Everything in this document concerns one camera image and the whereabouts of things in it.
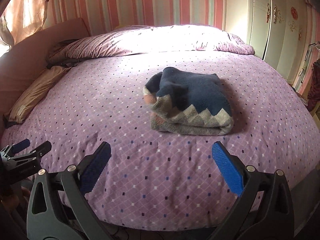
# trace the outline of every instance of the bed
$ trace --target bed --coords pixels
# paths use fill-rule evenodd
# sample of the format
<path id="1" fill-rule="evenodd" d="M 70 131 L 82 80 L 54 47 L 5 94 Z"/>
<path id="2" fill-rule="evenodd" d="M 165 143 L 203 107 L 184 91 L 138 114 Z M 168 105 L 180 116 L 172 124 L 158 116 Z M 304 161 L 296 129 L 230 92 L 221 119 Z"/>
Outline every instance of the bed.
<path id="1" fill-rule="evenodd" d="M 87 47 L 75 52 L 75 58 L 82 57 Z M 280 74 L 254 55 L 202 47 L 132 55 L 130 49 L 122 50 L 126 55 L 117 52 L 73 67 L 25 122 L 6 129 L 1 140 L 4 146 L 28 138 L 30 147 L 49 140 L 52 150 L 42 159 L 49 172 L 78 164 L 102 141 L 110 143 L 112 158 L 94 190 L 85 196 L 99 219 L 145 230 L 218 225 L 236 195 L 212 159 L 215 141 L 259 171 L 282 169 L 291 189 L 320 161 L 320 133 L 312 117 Z M 193 136 L 151 130 L 142 88 L 167 66 L 220 77 L 234 119 L 229 134 Z"/>

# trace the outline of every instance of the bed sheet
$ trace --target bed sheet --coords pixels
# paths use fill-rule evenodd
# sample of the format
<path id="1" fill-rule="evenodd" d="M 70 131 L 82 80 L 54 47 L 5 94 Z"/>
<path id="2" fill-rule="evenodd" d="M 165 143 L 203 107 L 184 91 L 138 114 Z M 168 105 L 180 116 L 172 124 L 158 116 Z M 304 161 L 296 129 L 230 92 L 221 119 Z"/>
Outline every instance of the bed sheet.
<path id="1" fill-rule="evenodd" d="M 167 66 L 221 78 L 235 121 L 230 134 L 183 136 L 150 129 L 142 88 Z M 145 230 L 221 222 L 236 196 L 212 159 L 215 141 L 259 171 L 282 169 L 290 188 L 320 160 L 319 130 L 286 81 L 255 56 L 221 51 L 84 61 L 49 91 L 24 124 L 7 129 L 1 143 L 25 138 L 30 148 L 51 141 L 52 150 L 42 159 L 50 172 L 78 164 L 102 141 L 110 143 L 112 157 L 85 197 L 101 220 Z"/>

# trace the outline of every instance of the pink headboard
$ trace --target pink headboard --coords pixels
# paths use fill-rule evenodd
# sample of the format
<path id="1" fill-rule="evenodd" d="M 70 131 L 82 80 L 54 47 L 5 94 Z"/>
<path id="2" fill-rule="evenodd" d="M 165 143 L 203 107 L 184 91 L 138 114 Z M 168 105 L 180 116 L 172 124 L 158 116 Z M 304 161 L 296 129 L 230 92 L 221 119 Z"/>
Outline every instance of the pink headboard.
<path id="1" fill-rule="evenodd" d="M 57 42 L 88 36 L 84 22 L 77 18 L 33 34 L 0 57 L 0 137 L 4 131 L 3 114 L 45 69 L 48 50 Z"/>

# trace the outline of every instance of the beige curtain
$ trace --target beige curtain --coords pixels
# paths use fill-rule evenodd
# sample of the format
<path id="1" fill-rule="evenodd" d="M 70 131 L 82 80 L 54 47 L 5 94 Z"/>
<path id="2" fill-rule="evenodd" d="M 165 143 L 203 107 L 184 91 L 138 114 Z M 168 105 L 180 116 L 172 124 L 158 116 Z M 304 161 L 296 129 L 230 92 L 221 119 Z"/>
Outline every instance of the beige curtain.
<path id="1" fill-rule="evenodd" d="M 0 37 L 10 47 L 41 30 L 49 0 L 10 0 L 0 18 Z"/>

